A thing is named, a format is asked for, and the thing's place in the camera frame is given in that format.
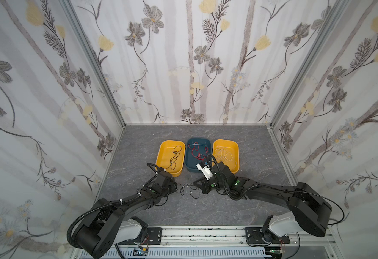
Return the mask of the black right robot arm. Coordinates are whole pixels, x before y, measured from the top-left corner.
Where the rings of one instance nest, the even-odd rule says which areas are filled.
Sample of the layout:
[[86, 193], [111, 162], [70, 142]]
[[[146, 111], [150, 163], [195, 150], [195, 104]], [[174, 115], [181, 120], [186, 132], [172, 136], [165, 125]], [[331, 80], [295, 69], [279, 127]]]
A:
[[289, 212], [265, 220], [260, 232], [265, 242], [290, 233], [306, 232], [315, 237], [324, 237], [332, 213], [332, 200], [319, 195], [308, 184], [275, 186], [252, 179], [235, 176], [224, 163], [201, 162], [197, 164], [203, 177], [194, 182], [204, 194], [212, 190], [221, 192], [231, 200], [260, 200], [278, 205]]

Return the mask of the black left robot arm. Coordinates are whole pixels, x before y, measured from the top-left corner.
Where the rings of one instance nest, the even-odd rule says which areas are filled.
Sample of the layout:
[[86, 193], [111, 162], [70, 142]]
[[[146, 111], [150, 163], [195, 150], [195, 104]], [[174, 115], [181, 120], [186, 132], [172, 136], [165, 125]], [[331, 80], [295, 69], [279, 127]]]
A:
[[68, 243], [100, 259], [112, 245], [125, 220], [142, 210], [159, 206], [162, 198], [177, 191], [175, 178], [162, 167], [148, 163], [155, 176], [147, 181], [136, 194], [108, 201], [100, 199], [92, 209], [76, 218], [67, 230]]

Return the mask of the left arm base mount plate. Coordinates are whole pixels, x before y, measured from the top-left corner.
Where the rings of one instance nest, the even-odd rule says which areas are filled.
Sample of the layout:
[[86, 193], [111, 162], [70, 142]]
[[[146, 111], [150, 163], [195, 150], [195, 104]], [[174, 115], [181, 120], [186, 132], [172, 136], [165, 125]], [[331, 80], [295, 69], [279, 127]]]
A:
[[138, 237], [134, 240], [136, 245], [160, 245], [163, 229], [160, 227], [142, 229]]

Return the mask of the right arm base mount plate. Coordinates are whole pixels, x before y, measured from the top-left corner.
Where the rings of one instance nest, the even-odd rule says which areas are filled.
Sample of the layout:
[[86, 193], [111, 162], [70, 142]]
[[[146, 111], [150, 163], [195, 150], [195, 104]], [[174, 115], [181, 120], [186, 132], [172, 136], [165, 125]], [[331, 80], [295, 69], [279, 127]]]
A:
[[288, 245], [290, 239], [284, 235], [278, 237], [270, 231], [262, 231], [261, 227], [246, 227], [246, 242], [251, 246]]

